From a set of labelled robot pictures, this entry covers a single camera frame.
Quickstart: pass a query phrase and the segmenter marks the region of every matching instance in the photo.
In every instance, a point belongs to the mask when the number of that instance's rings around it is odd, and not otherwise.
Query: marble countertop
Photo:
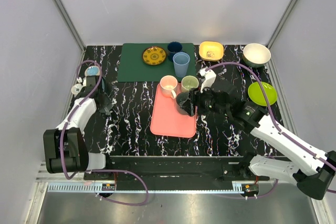
[[[197,130],[192,138],[156,136],[150,131],[151,116],[158,82],[117,82],[122,46],[88,46],[83,60],[102,65],[111,93],[110,116],[96,112],[85,128],[88,151],[113,156],[243,156],[247,152],[282,155],[264,141],[235,129],[221,115],[209,113],[197,117]],[[240,62],[243,45],[225,45],[220,61]],[[196,71],[218,62],[205,62],[195,46]],[[86,67],[82,67],[81,76]],[[218,78],[234,84],[241,98],[255,79],[246,70],[227,66],[214,69]],[[254,70],[264,82],[271,83],[266,67]],[[272,110],[278,122],[282,119],[277,103]]]

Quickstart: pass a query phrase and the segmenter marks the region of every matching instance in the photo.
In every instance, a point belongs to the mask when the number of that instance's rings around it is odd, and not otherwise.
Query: blue cup
[[[190,56],[185,52],[178,52],[173,57],[175,74],[177,77],[185,77],[187,74]]]
[[[177,52],[181,52],[182,51],[182,44],[179,43],[179,42],[170,42],[168,44],[168,47],[167,47],[168,51],[169,51],[169,55],[168,55],[168,59],[170,61],[173,61],[173,57],[174,55],[177,53]]]

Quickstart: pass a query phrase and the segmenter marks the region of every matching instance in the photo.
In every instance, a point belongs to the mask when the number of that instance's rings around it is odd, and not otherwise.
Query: light green cup
[[[198,79],[194,76],[186,76],[181,81],[181,91],[189,92],[192,88],[198,88]]]

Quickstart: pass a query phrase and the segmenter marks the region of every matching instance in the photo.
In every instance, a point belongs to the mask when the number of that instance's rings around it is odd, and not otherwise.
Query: pink tray
[[[161,136],[193,137],[196,133],[196,115],[182,115],[177,111],[174,99],[164,97],[160,84],[156,88],[151,132]]]

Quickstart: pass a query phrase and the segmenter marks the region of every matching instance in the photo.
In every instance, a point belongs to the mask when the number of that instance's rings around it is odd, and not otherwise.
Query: green mat
[[[149,47],[158,46],[168,52],[168,43],[148,43],[133,44],[126,43],[122,46],[121,58],[118,70],[118,82],[136,82],[136,81],[160,81],[164,76],[175,76],[174,63],[166,60],[156,66],[150,66],[143,62],[142,53]],[[187,76],[196,76],[194,44],[182,43],[183,52],[190,56]]]

